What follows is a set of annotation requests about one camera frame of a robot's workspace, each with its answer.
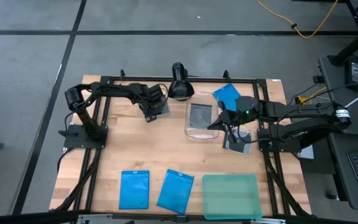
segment translucent green tray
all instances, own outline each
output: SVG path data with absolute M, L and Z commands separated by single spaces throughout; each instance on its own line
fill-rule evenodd
M 256 176 L 204 175 L 203 208 L 207 220 L 262 218 Z

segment wooden table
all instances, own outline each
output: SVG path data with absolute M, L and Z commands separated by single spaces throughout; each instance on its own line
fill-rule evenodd
M 99 82 L 100 76 L 86 75 L 83 83 Z M 285 103 L 281 80 L 266 80 L 270 101 Z M 114 82 L 127 85 L 130 82 Z M 148 85 L 157 82 L 141 82 Z M 225 83 L 192 83 L 195 91 L 213 92 Z M 251 84 L 235 83 L 242 96 L 254 96 Z M 170 114 L 146 123 L 144 115 L 137 105 L 131 105 L 126 98 L 111 98 L 107 125 L 109 126 L 106 147 L 102 150 L 96 185 L 92 201 L 92 212 L 138 213 L 138 214 L 174 214 L 156 206 L 160 189 L 167 169 L 177 170 L 195 177 L 186 209 L 187 215 L 203 215 L 203 197 L 201 179 L 206 174 L 255 174 L 258 180 L 260 202 L 264 216 L 272 215 L 269 188 L 265 172 L 263 155 L 257 143 L 252 144 L 251 154 L 243 155 L 222 148 L 224 133 L 212 141 L 190 141 L 186 138 L 185 109 L 186 102 L 169 99 Z M 104 107 L 102 99 L 98 122 Z M 73 122 L 81 124 L 74 116 Z M 256 121 L 241 126 L 252 130 L 256 137 Z M 50 208 L 56 208 L 68 196 L 77 184 L 84 156 L 84 149 L 74 149 L 65 156 L 60 166 Z M 302 208 L 311 212 L 305 181 L 300 163 L 290 153 L 281 153 L 281 162 L 285 183 L 295 200 Z M 148 210 L 119 210 L 119 191 L 121 171 L 149 170 L 150 198 Z M 80 208 L 85 207 L 88 187 L 84 187 Z M 278 210 L 283 213 L 280 191 L 275 186 Z

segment blue case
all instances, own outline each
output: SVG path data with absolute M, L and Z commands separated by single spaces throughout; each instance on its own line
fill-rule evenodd
M 148 170 L 122 171 L 119 209 L 148 209 L 149 182 Z
M 167 170 L 157 205 L 184 215 L 193 181 L 192 176 Z
M 227 110 L 237 110 L 236 99 L 241 95 L 232 84 L 225 85 L 213 92 L 212 95 L 215 97 L 216 101 L 223 101 Z

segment black desk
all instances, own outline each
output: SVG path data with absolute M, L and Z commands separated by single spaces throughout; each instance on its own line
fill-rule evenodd
M 327 88 L 332 89 L 344 85 L 344 67 L 335 67 L 331 65 L 327 57 L 319 59 L 321 73 Z M 358 92 L 347 88 L 341 88 L 332 91 L 329 94 L 331 100 L 342 105 L 346 105 L 358 97 Z M 352 118 L 352 125 L 346 130 L 346 134 L 331 134 L 329 136 L 329 146 L 334 158 L 334 167 L 336 170 L 336 179 L 338 194 L 343 190 L 344 199 L 349 201 L 353 209 L 358 210 L 358 182 L 352 170 L 351 164 L 347 158 L 350 152 L 358 152 L 358 102 L 350 106 L 349 112 Z

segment lamp shade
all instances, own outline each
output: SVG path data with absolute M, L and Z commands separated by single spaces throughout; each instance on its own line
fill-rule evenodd
M 194 89 L 187 80 L 187 71 L 182 63 L 172 65 L 173 82 L 169 86 L 168 97 L 177 100 L 187 100 L 194 94 Z

